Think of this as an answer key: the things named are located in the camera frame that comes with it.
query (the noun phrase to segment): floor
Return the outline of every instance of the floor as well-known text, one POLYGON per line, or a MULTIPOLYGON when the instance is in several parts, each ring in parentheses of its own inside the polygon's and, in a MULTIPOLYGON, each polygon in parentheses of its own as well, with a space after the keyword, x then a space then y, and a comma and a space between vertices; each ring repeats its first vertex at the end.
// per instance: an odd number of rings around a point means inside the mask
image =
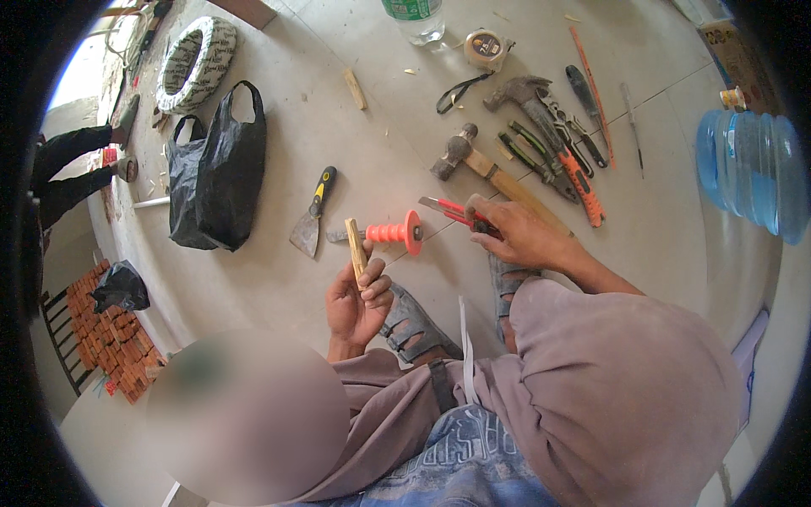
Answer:
MULTIPOLYGON (((693 137, 703 113, 719 107, 723 82, 693 25, 668 2, 447 0, 446 35, 424 48, 408 44, 376 2, 268 3, 279 17, 260 32, 204 0, 175 1, 139 81, 141 111, 131 144, 141 165, 139 181, 114 181, 111 227, 101 216, 100 201, 90 204, 104 253, 114 260, 129 259, 146 281, 152 300, 149 319, 160 335, 154 337, 159 346, 176 350, 226 329, 265 328, 325 353, 323 293, 350 258, 349 250, 322 236, 319 252, 310 260, 287 238, 307 211, 320 171, 334 165, 341 175, 322 230, 341 229, 347 217, 357 218, 361 227, 400 221, 416 208, 427 232, 423 251, 412 257, 400 245, 383 246, 378 255, 390 264, 388 273, 456 341, 457 294, 465 296, 476 356, 502 353, 495 338, 487 257, 468 241, 464 226, 417 205, 422 195, 460 203, 473 192, 501 198, 467 168, 446 183, 428 172, 448 137, 466 122, 479 127, 476 148, 520 178, 594 256, 648 295, 707 318, 730 349, 757 311, 769 304, 781 243, 702 198, 693 137), (254 229, 235 253, 179 247, 168 239, 167 206, 132 208, 134 202, 162 195, 158 190, 148 196, 149 180, 158 183, 168 170, 162 145, 177 117, 162 132, 149 126, 167 37, 177 36, 201 15, 234 22, 238 48, 215 98, 198 115, 209 121, 217 100, 248 79, 262 94, 268 123, 266 173, 254 229), (617 170, 597 168, 593 180, 607 214, 606 224, 597 230, 589 226, 582 208, 562 200, 535 174, 496 150, 496 132, 509 119, 529 123, 523 113, 513 105, 497 114, 481 106, 481 99, 507 79, 541 75, 553 81, 551 90, 561 107, 594 129, 565 78, 564 68, 580 66, 580 59, 568 30, 573 22, 564 15, 581 21, 575 24, 616 155, 617 170), (439 96, 477 75, 461 48, 453 47, 483 25, 517 45, 501 73, 468 92, 461 101, 464 109, 439 116, 434 111, 439 96), (353 68, 363 88, 369 104, 365 111, 356 108, 345 85, 341 72, 346 67, 353 68), (620 82, 628 83, 636 107, 644 179, 620 82)), ((109 98, 105 101, 100 116, 110 109, 109 98)), ((234 117, 246 118, 249 109, 248 94, 238 92, 234 117)), ((602 138, 594 138, 607 153, 602 138)), ((372 345, 385 347, 379 337, 372 345)))

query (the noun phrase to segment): ball peen hammer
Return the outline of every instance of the ball peen hammer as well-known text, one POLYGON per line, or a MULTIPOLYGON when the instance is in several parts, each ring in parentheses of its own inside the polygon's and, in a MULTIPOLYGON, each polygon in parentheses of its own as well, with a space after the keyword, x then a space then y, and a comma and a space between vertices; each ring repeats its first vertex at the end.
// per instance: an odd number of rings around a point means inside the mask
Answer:
POLYGON ((530 194, 515 178, 505 173, 494 161, 487 158, 475 149, 471 142, 478 134, 478 127, 473 123, 466 123, 461 132, 448 140, 445 154, 431 167, 431 174, 442 181, 448 181, 460 162, 464 162, 485 181, 492 183, 508 199, 522 203, 532 209, 542 220, 558 231, 573 238, 574 233, 541 204, 534 195, 530 194))
POLYGON ((539 99, 539 93, 542 93, 543 97, 549 95, 549 84, 551 84, 549 79, 536 75, 512 78, 484 99, 484 107, 495 113, 507 100, 516 102, 521 107, 543 133, 543 138, 547 141, 550 151, 557 155, 558 160, 566 169, 566 174, 569 175, 569 179, 572 180, 572 184, 586 207, 589 223, 592 227, 600 227, 606 220, 603 206, 597 200, 594 188, 586 180, 577 160, 558 136, 554 127, 555 119, 551 117, 539 99))

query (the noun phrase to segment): foot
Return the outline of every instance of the foot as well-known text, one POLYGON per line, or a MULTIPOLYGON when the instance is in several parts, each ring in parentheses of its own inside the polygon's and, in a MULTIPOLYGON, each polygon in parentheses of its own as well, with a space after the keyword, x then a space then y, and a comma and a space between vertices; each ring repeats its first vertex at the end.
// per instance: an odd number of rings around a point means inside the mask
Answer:
POLYGON ((461 349, 436 327, 407 290, 392 284, 394 304, 380 334, 405 363, 422 366, 432 359, 462 359, 461 349))
POLYGON ((111 143, 121 144, 121 149, 125 149, 130 142, 130 134, 132 133, 132 124, 135 122, 135 115, 138 113, 138 104, 141 101, 140 95, 135 95, 130 100, 127 110, 121 115, 118 122, 118 127, 113 129, 110 136, 111 143))
POLYGON ((507 264, 492 253, 487 253, 490 262, 490 277, 496 291, 496 332, 510 354, 517 354, 515 331, 509 323, 509 308, 518 288, 529 277, 542 276, 537 269, 526 269, 517 264, 507 264))
POLYGON ((138 178, 138 161, 135 157, 124 157, 110 165, 114 168, 115 175, 127 183, 132 183, 138 178))

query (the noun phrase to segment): sandal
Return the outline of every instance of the sandal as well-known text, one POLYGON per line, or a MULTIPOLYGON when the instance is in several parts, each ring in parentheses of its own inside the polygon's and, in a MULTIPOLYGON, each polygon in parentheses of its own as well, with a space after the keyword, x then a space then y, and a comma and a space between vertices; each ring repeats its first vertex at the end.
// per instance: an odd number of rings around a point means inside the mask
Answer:
POLYGON ((507 301, 504 296, 515 294, 518 287, 529 277, 541 277, 542 272, 538 269, 528 269, 518 264, 507 264, 491 252, 487 253, 487 260, 490 262, 490 279, 496 294, 496 331, 499 340, 504 343, 504 330, 501 328, 501 319, 509 317, 509 308, 513 304, 507 301), (504 275, 510 273, 527 273, 525 277, 507 278, 504 275))
POLYGON ((413 363, 420 354, 435 346, 442 347, 454 359, 463 358, 459 346, 436 327, 431 317, 406 289, 393 283, 392 292, 397 296, 397 301, 386 316, 386 322, 380 329, 379 335, 386 339, 388 346, 397 353, 400 359, 405 363, 413 363), (395 332, 394 328, 404 320, 408 320, 408 324, 395 332), (409 339, 420 333, 423 335, 417 342, 406 349, 405 345, 409 339))
POLYGON ((127 106, 127 110, 121 114, 121 119, 118 121, 118 126, 124 129, 124 142, 121 143, 121 150, 126 149, 127 143, 130 142, 132 124, 135 123, 135 115, 138 113, 138 104, 140 102, 140 95, 132 97, 129 106, 127 106))
POLYGON ((115 170, 115 175, 127 183, 132 183, 138 178, 138 161, 135 157, 124 157, 110 164, 115 170))

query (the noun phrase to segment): brown pants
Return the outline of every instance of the brown pants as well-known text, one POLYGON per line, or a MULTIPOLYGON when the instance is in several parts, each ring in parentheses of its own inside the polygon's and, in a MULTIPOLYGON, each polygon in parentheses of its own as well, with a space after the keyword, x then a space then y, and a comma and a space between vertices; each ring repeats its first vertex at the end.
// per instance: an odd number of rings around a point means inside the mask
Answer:
MULTIPOLYGON (((518 355, 475 362, 474 387, 562 505, 691 505, 737 429, 740 375, 698 315, 541 279, 510 312, 518 355)), ((465 402, 461 361, 448 361, 465 402)), ((296 501, 362 491, 423 450, 440 412, 426 366, 391 352, 334 364, 351 429, 333 472, 296 501)))

